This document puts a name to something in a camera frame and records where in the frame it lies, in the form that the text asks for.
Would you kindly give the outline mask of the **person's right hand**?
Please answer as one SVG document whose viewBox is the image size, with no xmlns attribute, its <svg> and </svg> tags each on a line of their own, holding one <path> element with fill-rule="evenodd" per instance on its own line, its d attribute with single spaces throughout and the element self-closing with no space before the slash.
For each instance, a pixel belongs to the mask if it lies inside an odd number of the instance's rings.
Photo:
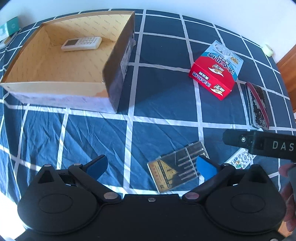
<svg viewBox="0 0 296 241">
<path fill-rule="evenodd" d="M 295 163 L 288 163 L 281 166 L 278 171 L 281 176 L 288 178 L 288 170 L 293 168 L 295 168 Z M 295 200 L 291 183 L 289 182 L 280 193 L 287 206 L 287 212 L 283 221 L 286 223 L 287 230 L 292 232 L 295 229 Z"/>
</svg>

